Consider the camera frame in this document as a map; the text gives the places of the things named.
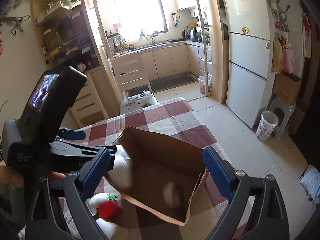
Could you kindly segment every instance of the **microwave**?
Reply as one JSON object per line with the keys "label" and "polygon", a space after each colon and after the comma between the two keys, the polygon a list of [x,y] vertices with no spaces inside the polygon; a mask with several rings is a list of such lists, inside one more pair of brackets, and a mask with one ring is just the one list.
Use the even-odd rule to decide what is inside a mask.
{"label": "microwave", "polygon": [[[198,37],[198,41],[202,43],[202,36],[201,36],[201,27],[196,27],[196,33]],[[209,36],[209,27],[204,27],[204,36],[205,36],[205,43],[210,43],[210,36]]]}

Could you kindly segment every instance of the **cardboard box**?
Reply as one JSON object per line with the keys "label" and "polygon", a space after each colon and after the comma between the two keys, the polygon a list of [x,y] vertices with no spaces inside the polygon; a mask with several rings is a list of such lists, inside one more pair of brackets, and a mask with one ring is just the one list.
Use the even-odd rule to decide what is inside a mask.
{"label": "cardboard box", "polygon": [[288,128],[290,134],[295,135],[305,115],[306,114],[296,106]]}
{"label": "cardboard box", "polygon": [[[190,207],[208,171],[203,149],[171,136],[126,126],[118,142],[128,152],[133,163],[133,187],[121,192],[104,178],[130,203],[143,208],[162,220],[184,226],[190,217]],[[177,214],[163,199],[163,187],[169,181],[183,188],[185,212]]]}
{"label": "cardboard box", "polygon": [[301,78],[293,74],[281,72],[276,75],[273,93],[289,105],[296,100],[301,85]]}

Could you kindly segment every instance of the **window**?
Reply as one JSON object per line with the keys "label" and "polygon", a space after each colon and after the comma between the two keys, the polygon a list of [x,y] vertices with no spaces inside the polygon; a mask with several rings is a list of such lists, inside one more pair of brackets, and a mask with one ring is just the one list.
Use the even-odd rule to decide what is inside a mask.
{"label": "window", "polygon": [[136,40],[147,35],[168,32],[161,0],[115,0],[122,35],[127,40]]}

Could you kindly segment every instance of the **gray stool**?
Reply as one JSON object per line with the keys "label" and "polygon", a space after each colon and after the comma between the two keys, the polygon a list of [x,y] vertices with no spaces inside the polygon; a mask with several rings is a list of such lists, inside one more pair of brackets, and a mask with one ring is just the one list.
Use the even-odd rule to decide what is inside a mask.
{"label": "gray stool", "polygon": [[269,110],[273,111],[279,119],[278,125],[273,130],[276,140],[279,140],[288,130],[295,107],[296,101],[293,101],[292,104],[289,105],[279,97],[274,98],[271,102]]}

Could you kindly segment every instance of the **pink bag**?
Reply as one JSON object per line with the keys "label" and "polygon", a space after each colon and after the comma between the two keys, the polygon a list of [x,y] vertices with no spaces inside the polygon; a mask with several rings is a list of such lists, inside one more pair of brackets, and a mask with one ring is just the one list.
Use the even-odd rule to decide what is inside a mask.
{"label": "pink bag", "polygon": [[283,50],[283,69],[282,71],[291,74],[293,72],[293,50]]}

